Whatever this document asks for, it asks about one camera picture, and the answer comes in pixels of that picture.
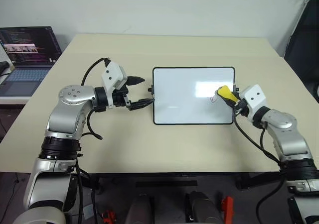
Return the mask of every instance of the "whiteboard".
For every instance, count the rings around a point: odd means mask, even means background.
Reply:
[[[215,92],[234,82],[233,67],[155,67],[154,123],[231,124],[232,108]]]

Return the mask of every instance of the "laptop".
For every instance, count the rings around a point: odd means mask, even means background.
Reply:
[[[0,43],[15,69],[0,97],[30,97],[62,54],[50,26],[0,28]]]

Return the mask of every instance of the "beige tabletop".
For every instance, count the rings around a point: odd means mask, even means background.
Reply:
[[[268,106],[293,114],[318,165],[319,112],[314,98],[290,66],[265,39],[154,37],[80,34],[71,42],[26,104],[0,144],[0,171],[30,172],[58,92],[80,84],[87,68],[101,57],[123,66],[127,75],[146,79],[129,87],[129,98],[150,98],[152,69],[158,66],[233,66],[241,89],[259,84]],[[86,85],[101,86],[103,64]],[[259,140],[260,130],[238,117],[242,128]],[[235,125],[155,125],[153,108],[94,113],[92,128],[103,140],[81,139],[80,166],[91,173],[277,171],[276,164],[250,144]],[[265,148],[274,152],[265,135]]]

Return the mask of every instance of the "silver robotic arm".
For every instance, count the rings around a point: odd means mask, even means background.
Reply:
[[[63,212],[73,207],[76,198],[78,177],[72,172],[77,157],[81,156],[78,154],[81,151],[79,140],[87,114],[118,106],[136,110],[153,102],[152,99],[131,102],[126,85],[136,85],[144,79],[127,77],[121,66],[108,58],[104,61],[102,87],[72,85],[60,91],[25,190],[23,204],[27,211],[15,220],[15,224],[65,223]],[[88,127],[89,134],[102,139],[89,124]]]
[[[319,175],[311,151],[297,130],[297,120],[291,114],[271,110],[258,85],[246,88],[239,94],[234,106],[258,128],[265,128],[274,141],[280,161],[280,171],[286,178],[290,193],[291,216],[294,223],[319,223]]]

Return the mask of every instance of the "laptop screen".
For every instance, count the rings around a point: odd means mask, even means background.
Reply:
[[[62,54],[50,26],[0,28],[0,43],[15,65],[54,64]]]

